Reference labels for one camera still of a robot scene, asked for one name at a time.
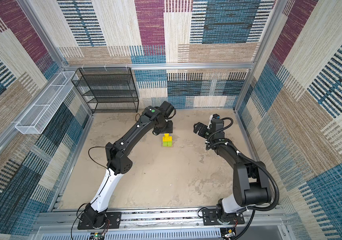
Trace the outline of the small yellow square block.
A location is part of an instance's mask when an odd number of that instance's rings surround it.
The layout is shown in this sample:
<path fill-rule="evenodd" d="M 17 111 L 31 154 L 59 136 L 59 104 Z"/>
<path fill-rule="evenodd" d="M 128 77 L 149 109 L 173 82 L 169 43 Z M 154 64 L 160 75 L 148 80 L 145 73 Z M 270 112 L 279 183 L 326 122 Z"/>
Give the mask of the small yellow square block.
<path fill-rule="evenodd" d="M 171 142 L 172 141 L 172 137 L 171 136 L 163 137 L 163 141 L 164 142 Z"/>

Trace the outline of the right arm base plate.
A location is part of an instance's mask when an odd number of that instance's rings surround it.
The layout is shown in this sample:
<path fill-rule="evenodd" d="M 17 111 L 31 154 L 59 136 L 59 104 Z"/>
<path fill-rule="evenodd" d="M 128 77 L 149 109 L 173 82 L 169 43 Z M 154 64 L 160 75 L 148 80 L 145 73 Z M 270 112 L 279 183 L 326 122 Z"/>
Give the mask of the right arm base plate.
<path fill-rule="evenodd" d="M 203 219 L 204 226 L 216 225 L 242 225 L 245 219 L 240 214 L 227 214 L 217 209 L 201 208 L 198 216 Z"/>

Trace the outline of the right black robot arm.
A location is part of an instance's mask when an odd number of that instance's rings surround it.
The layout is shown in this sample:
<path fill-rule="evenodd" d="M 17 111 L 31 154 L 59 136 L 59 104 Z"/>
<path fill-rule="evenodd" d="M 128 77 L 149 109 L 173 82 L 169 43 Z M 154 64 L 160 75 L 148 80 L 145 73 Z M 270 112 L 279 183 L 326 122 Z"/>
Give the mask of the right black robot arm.
<path fill-rule="evenodd" d="M 251 160 L 226 138 L 225 130 L 234 123 L 231 118 L 214 115 L 207 126 L 194 124 L 194 133 L 205 139 L 206 150 L 213 150 L 233 169 L 233 193 L 218 201 L 216 212 L 221 224 L 228 223 L 250 207 L 269 203 L 272 199 L 270 177 L 262 162 Z"/>

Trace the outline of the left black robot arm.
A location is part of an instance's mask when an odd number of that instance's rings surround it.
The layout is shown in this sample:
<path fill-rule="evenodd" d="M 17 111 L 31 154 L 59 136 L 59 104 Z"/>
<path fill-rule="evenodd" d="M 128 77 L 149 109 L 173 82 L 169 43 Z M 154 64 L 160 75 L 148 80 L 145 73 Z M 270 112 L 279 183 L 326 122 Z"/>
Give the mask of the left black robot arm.
<path fill-rule="evenodd" d="M 108 223 L 106 210 L 110 198 L 124 174 L 132 167 L 129 154 L 134 146 L 153 128 L 162 129 L 175 114 L 172 104 L 164 101 L 159 107 L 149 106 L 144 109 L 136 123 L 115 143 L 107 143 L 103 148 L 106 151 L 106 173 L 99 189 L 92 201 L 86 205 L 80 216 L 78 229 L 101 229 Z"/>

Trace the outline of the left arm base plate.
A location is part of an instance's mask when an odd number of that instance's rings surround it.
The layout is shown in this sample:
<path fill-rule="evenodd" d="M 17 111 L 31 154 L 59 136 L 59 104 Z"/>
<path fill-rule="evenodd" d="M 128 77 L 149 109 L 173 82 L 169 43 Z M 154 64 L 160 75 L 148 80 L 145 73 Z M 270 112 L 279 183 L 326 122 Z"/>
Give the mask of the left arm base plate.
<path fill-rule="evenodd" d="M 118 229 L 122 212 L 88 211 L 83 213 L 78 223 L 78 230 L 107 230 Z"/>

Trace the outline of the yellow cylinder block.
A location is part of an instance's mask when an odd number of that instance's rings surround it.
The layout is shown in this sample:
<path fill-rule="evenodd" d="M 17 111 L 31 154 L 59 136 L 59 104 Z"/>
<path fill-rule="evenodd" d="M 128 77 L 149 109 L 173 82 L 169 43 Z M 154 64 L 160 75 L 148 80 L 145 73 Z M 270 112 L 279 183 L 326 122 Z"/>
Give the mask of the yellow cylinder block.
<path fill-rule="evenodd" d="M 169 134 L 164 134 L 164 139 L 168 140 L 170 138 L 170 135 Z"/>

